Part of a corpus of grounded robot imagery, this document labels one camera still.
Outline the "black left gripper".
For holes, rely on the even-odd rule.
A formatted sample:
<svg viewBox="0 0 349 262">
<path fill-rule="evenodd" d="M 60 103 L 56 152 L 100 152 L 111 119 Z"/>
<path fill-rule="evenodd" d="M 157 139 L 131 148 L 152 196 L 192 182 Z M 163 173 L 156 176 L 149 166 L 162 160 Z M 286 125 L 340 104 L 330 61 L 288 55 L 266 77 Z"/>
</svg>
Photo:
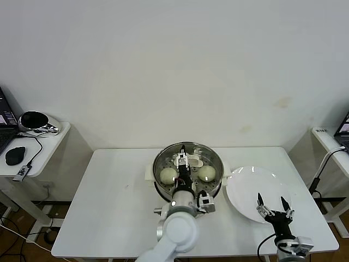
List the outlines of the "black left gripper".
<svg viewBox="0 0 349 262">
<path fill-rule="evenodd" d="M 179 182 L 177 188 L 179 190 L 192 191 L 191 171 L 189 168 L 189 160 L 185 146 L 181 147 L 180 152 L 176 155 L 174 159 L 174 163 L 176 169 L 179 171 Z"/>
</svg>

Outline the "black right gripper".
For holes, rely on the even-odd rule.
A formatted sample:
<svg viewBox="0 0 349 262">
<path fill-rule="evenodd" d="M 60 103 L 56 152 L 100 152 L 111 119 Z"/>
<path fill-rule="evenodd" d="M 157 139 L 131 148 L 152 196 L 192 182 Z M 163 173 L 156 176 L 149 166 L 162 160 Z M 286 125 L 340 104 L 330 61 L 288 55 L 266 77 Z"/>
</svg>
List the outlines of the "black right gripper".
<svg viewBox="0 0 349 262">
<path fill-rule="evenodd" d="M 276 240 L 294 240 L 294 236 L 289 227 L 289 224 L 292 222 L 294 210 L 291 209 L 291 206 L 283 196 L 281 196 L 280 199 L 285 212 L 271 211 L 264 205 L 263 198 L 261 194 L 258 193 L 256 209 L 260 216 L 265 217 L 266 221 L 273 226 Z"/>
</svg>

